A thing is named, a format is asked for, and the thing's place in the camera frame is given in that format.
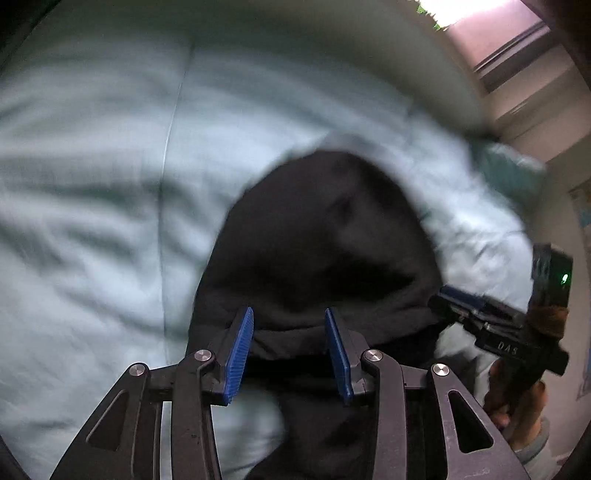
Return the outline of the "person's right hand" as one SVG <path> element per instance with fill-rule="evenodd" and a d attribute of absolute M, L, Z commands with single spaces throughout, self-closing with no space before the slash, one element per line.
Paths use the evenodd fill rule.
<path fill-rule="evenodd" d="M 519 451 L 531 445 L 542 432 L 548 392 L 543 380 L 524 390 L 513 378 L 507 362 L 497 360 L 489 370 L 489 390 L 483 408 L 512 449 Z"/>

